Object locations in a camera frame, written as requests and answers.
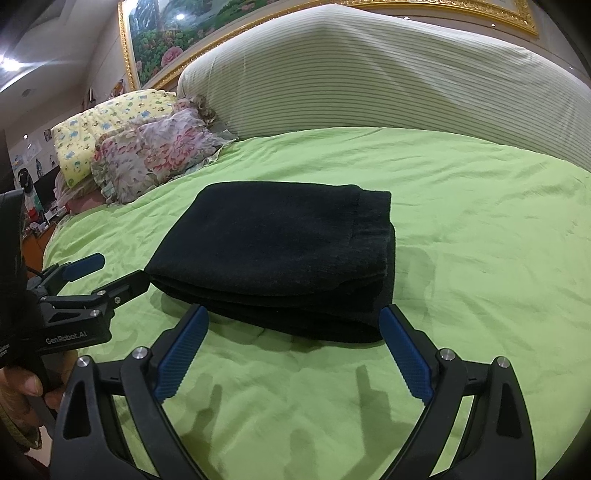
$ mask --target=computer monitor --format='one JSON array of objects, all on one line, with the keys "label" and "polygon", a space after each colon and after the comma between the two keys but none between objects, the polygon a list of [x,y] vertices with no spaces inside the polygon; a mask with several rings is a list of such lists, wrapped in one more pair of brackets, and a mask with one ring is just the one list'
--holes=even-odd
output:
[{"label": "computer monitor", "polygon": [[39,197],[43,209],[47,212],[51,208],[51,204],[56,201],[56,196],[53,194],[53,189],[56,187],[56,177],[60,172],[60,167],[48,171],[33,185]]}]

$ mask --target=folded black towel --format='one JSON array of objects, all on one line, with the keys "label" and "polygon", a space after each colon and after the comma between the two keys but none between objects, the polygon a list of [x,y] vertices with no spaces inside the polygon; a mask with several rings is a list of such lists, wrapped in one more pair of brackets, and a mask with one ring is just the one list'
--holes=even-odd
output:
[{"label": "folded black towel", "polygon": [[379,310],[394,289],[389,209],[389,192],[355,185],[210,185],[145,271],[168,295],[236,320],[376,342]]}]

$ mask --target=wooden furniture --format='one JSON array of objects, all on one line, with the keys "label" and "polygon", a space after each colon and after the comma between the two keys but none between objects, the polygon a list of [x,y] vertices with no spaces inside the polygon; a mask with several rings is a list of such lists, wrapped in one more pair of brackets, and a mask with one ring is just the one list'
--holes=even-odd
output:
[{"label": "wooden furniture", "polygon": [[52,223],[39,237],[29,233],[24,238],[22,241],[22,254],[28,267],[37,271],[43,270],[43,253],[55,229],[56,224]]}]

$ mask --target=green bedsheet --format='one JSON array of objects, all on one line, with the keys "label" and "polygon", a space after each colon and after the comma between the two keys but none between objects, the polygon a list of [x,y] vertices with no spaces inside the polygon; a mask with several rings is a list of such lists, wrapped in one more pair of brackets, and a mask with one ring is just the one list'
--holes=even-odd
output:
[{"label": "green bedsheet", "polygon": [[[133,204],[65,221],[46,264],[101,252],[105,268],[63,291],[88,293],[144,267],[195,195],[228,180],[391,191],[396,303],[439,347],[468,360],[511,360],[538,477],[554,465],[591,407],[591,174],[441,132],[333,128],[253,138]],[[98,361],[123,358],[186,309],[151,287],[117,310],[113,340],[89,352]],[[329,345],[210,317],[180,391],[164,403],[210,479],[379,478],[422,408],[385,345]],[[119,406],[134,455],[149,469]],[[439,469],[451,461],[468,411],[465,401]]]}]

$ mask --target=metal screw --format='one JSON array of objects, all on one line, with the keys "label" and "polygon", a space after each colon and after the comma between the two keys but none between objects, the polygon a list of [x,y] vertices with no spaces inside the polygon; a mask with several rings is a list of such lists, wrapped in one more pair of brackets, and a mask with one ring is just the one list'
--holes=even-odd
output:
[{"label": "metal screw", "polygon": [[499,358],[497,358],[496,364],[499,365],[499,367],[501,368],[509,368],[511,366],[509,359],[505,356],[500,356]]},{"label": "metal screw", "polygon": [[448,362],[456,357],[456,353],[450,348],[442,348],[439,350],[439,355]]},{"label": "metal screw", "polygon": [[78,360],[76,360],[76,365],[79,367],[88,367],[90,363],[90,357],[88,355],[81,356]]},{"label": "metal screw", "polygon": [[144,346],[139,346],[133,352],[131,352],[131,356],[137,360],[145,358],[146,355],[148,355],[148,349]]}]

